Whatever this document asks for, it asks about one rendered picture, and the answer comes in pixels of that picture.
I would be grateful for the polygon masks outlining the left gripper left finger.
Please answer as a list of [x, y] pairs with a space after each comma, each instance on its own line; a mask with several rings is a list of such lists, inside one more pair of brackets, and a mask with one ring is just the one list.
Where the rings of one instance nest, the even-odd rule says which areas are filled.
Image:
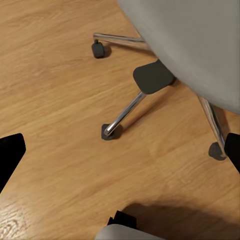
[[0, 193], [26, 152], [21, 133], [0, 138]]

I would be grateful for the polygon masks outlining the swivel chair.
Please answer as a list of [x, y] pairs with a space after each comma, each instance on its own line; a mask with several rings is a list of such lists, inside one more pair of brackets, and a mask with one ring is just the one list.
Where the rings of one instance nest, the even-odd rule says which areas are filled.
[[141, 92], [101, 138], [115, 129], [149, 94], [179, 79], [196, 93], [217, 142], [208, 155], [224, 161], [226, 138], [212, 104], [240, 115], [240, 0], [117, 0], [141, 38], [94, 33], [94, 58], [105, 56], [103, 43], [152, 51], [158, 60], [137, 67], [133, 78]]

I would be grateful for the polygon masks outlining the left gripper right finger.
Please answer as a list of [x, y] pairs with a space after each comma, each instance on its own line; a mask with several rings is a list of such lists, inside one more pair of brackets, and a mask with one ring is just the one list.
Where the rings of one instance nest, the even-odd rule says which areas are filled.
[[224, 151], [240, 173], [240, 135], [228, 133], [225, 141]]

